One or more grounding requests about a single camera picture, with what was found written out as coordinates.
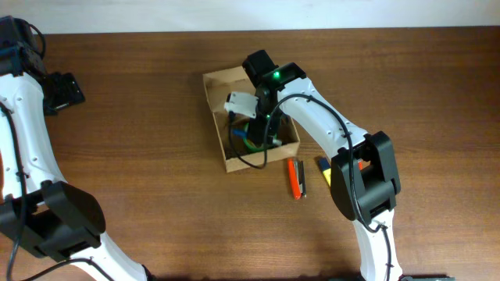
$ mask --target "white object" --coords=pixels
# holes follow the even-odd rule
[[[495,0],[4,0],[0,10],[47,34],[500,24]]]
[[[343,120],[349,132],[351,132],[352,145],[356,146],[365,140],[366,130],[361,129],[347,120],[337,109],[331,106],[315,89],[309,78],[298,78],[287,84],[278,92],[278,101],[290,94],[312,95],[317,100],[330,106]],[[311,137],[327,153],[328,158],[337,155],[339,148],[348,149],[347,138],[343,137],[345,132],[340,123],[321,105],[315,102],[307,102],[306,98],[291,98],[285,101],[280,109],[291,118],[296,120]]]
[[[224,103],[224,109],[254,119],[257,102],[259,98],[253,94],[234,91],[230,93],[229,101]]]
[[[403,274],[396,257],[396,247],[392,233],[392,219],[394,209],[384,211],[372,219],[370,227],[375,229],[379,224],[387,227],[387,236],[391,245],[391,268],[390,281],[398,281]],[[361,222],[352,222],[358,238],[359,251],[361,252],[361,275],[366,281],[385,281],[387,279],[386,266],[388,262],[388,249],[385,243],[384,233],[380,229],[377,233],[370,233]]]
[[[23,170],[29,175],[26,178],[28,194],[39,190],[44,180],[66,182],[48,139],[43,99],[41,86],[33,77],[27,74],[18,77],[12,74],[0,76],[0,101],[13,112],[11,116],[16,127]],[[4,175],[2,196],[5,198],[12,194],[17,198],[21,196],[21,187],[16,176],[16,155],[10,125],[3,114],[0,114],[0,136]]]
[[[71,259],[76,258],[90,258],[113,280],[147,281],[144,267],[124,254],[106,232],[101,234],[101,246],[96,249],[89,247],[71,255]],[[72,265],[98,281],[108,281],[97,269],[85,262],[75,262]]]

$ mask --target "table surface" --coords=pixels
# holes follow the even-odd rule
[[[359,271],[354,229],[302,128],[307,199],[292,199],[284,162],[224,170],[202,74],[263,48],[277,64],[298,63],[352,122],[393,140],[406,274],[500,274],[500,28],[51,35],[47,46],[49,71],[72,72],[87,98],[46,118],[59,167],[98,199],[123,251],[157,276]],[[10,251],[1,236],[2,275]],[[16,262],[15,279],[53,264],[26,251]],[[89,277],[65,267],[49,279]]]

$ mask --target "open box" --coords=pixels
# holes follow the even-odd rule
[[[205,84],[207,102],[209,103],[210,111],[212,112],[213,120],[216,124],[220,148],[222,149],[223,160],[226,164],[226,171],[229,173],[248,168],[248,165],[237,158],[229,145],[229,119],[224,109],[224,102],[227,100],[227,95],[232,91],[254,94],[255,88],[252,82],[250,82],[247,74],[240,66],[233,69],[203,74],[203,83]],[[246,123],[246,121],[248,121],[246,117],[237,115],[233,127],[241,128],[242,124]],[[291,118],[287,117],[282,122],[278,132],[278,138],[283,141],[283,145],[267,150],[268,162],[295,157],[297,155],[300,139],[298,138],[294,121]],[[232,140],[236,150],[242,155],[244,160],[254,165],[261,165],[263,163],[264,152],[248,154],[241,138],[232,136]]]

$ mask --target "orange marker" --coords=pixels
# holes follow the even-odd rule
[[[300,199],[300,188],[298,187],[297,173],[295,171],[294,159],[288,159],[288,175],[290,176],[291,192],[294,194],[295,200]]]

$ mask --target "wooden table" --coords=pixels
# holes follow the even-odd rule
[[[68,182],[93,194],[123,251],[161,277],[260,279],[359,271],[299,128],[306,200],[284,162],[226,174],[202,74],[265,48],[298,63],[351,121],[394,142],[395,242],[406,274],[500,274],[500,29],[302,30],[47,36],[46,66],[87,101],[46,119]],[[0,237],[0,273],[11,242]],[[53,264],[21,251],[15,279]],[[46,280],[89,280],[65,267]]]

